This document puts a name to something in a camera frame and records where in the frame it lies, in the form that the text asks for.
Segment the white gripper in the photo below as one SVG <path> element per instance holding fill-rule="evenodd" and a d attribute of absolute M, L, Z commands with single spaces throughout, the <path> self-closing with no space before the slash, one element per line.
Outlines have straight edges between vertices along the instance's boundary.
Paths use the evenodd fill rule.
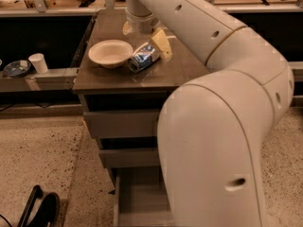
<path fill-rule="evenodd" d="M 127 9 L 127 22 L 123 25 L 122 33 L 127 36 L 133 32 L 141 34 L 152 34 L 151 40 L 160 52 L 160 57 L 163 61 L 169 61 L 172 57 L 172 51 L 169 40 L 165 31 L 162 28 L 157 28 L 159 20 L 153 15 L 135 16 Z"/>

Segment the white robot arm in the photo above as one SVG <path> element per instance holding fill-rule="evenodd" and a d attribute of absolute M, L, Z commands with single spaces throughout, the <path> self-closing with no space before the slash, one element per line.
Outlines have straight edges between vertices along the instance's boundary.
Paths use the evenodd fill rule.
<path fill-rule="evenodd" d="M 294 94 L 289 63 L 252 28 L 205 0 L 127 0 L 158 18 L 210 69 L 159 115 L 160 164 L 175 227 L 267 227 L 265 136 Z"/>

